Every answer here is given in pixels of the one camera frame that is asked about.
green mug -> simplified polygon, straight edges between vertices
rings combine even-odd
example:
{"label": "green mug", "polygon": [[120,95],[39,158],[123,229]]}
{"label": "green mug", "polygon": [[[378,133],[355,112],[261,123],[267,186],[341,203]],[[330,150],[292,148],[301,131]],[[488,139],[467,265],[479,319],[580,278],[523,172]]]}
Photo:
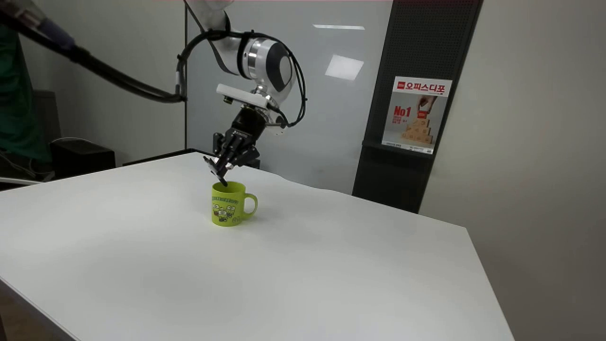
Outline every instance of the green mug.
{"label": "green mug", "polygon": [[[255,201],[255,209],[250,212],[244,212],[244,200],[251,198]],[[227,186],[222,183],[213,185],[213,223],[219,226],[236,226],[242,220],[248,219],[257,211],[257,197],[246,193],[246,187],[237,182],[228,181]]]}

white wall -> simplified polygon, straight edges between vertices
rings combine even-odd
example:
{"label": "white wall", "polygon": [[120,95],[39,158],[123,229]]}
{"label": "white wall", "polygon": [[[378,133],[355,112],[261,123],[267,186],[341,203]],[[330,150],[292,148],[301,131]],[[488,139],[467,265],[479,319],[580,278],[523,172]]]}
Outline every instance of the white wall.
{"label": "white wall", "polygon": [[[305,119],[284,136],[265,132],[259,139],[262,169],[351,193],[390,10],[391,1],[236,1],[227,9],[234,29],[254,29],[288,45],[307,83]],[[317,29],[313,24],[363,25],[365,30]],[[193,22],[189,29],[191,38],[199,33]],[[364,62],[355,80],[325,75],[333,55]],[[211,151],[213,133],[224,133],[239,110],[223,102],[215,92],[217,84],[245,90],[255,84],[221,71],[208,44],[192,53],[188,73],[189,92],[195,96],[187,104],[187,144]],[[291,120],[299,112],[300,98],[295,86],[281,107]]]}
{"label": "white wall", "polygon": [[606,340],[604,13],[484,1],[421,207],[468,228],[517,341]]}
{"label": "white wall", "polygon": [[[184,46],[181,1],[36,0],[100,60],[146,83],[174,91]],[[118,164],[183,149],[184,105],[125,92],[22,37],[34,89],[56,93],[63,136],[113,149]]]}

whiteboard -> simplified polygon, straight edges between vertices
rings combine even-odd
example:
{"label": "whiteboard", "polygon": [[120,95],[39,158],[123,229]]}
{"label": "whiteboard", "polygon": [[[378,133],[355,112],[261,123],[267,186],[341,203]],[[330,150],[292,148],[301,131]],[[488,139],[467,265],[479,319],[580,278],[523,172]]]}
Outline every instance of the whiteboard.
{"label": "whiteboard", "polygon": [[[391,1],[243,1],[226,9],[233,29],[253,29],[288,45],[307,83],[305,119],[283,136],[266,131],[259,139],[261,169],[308,186],[351,194],[390,10]],[[199,29],[190,18],[188,37],[197,34]],[[223,72],[210,46],[201,44],[188,62],[189,148],[211,151],[213,134],[225,133],[239,111],[239,106],[224,103],[216,93],[219,83],[243,90],[255,87],[254,81]],[[299,105],[295,85],[281,109],[294,121]]]}

black box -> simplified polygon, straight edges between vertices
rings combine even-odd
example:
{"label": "black box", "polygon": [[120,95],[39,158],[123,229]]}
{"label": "black box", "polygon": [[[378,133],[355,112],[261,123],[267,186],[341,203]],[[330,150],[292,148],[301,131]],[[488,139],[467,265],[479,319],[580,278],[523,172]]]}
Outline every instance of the black box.
{"label": "black box", "polygon": [[85,140],[58,140],[50,144],[55,178],[63,179],[116,168],[113,150]]}

mug handle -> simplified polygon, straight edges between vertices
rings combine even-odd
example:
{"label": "mug handle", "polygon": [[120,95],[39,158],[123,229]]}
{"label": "mug handle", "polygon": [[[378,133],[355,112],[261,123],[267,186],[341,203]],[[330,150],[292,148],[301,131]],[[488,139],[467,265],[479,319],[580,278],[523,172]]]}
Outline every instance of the mug handle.
{"label": "mug handle", "polygon": [[253,212],[250,212],[250,213],[246,213],[246,212],[244,212],[244,209],[242,209],[242,217],[244,219],[248,219],[248,218],[252,217],[253,214],[255,214],[255,212],[257,211],[257,206],[259,206],[259,202],[257,201],[257,197],[255,197],[254,194],[245,193],[244,194],[244,200],[246,200],[246,198],[251,198],[252,200],[255,201],[255,209],[253,210]]}

